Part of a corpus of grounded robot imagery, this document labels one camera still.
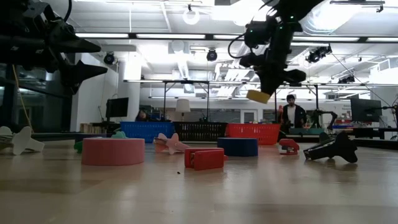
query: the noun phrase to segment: computer monitor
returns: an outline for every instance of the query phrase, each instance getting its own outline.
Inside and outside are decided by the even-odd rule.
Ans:
[[[106,118],[120,118],[127,116],[129,98],[118,98],[106,102]]]
[[[353,121],[379,122],[381,102],[379,100],[351,99]]]

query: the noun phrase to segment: yellow block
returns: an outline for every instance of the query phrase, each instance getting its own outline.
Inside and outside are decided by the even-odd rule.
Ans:
[[[248,94],[246,95],[247,99],[259,102],[259,103],[268,103],[268,100],[270,98],[270,94],[267,93],[263,93],[260,91],[256,91],[256,90],[249,90]]]

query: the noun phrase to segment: pink toy plane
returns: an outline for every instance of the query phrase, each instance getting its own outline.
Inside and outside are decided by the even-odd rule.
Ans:
[[[154,139],[155,152],[162,152],[166,149],[169,150],[170,155],[179,152],[184,153],[189,148],[186,144],[178,140],[178,134],[174,133],[172,138],[168,139],[166,135],[160,133],[157,138]]]

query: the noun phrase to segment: pink cylinder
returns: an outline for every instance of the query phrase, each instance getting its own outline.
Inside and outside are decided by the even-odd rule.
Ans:
[[[125,166],[144,162],[144,139],[86,138],[81,163],[89,166]]]

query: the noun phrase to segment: door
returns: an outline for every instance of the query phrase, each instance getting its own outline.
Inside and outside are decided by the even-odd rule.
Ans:
[[[257,120],[257,110],[241,110],[241,123],[250,123]]]

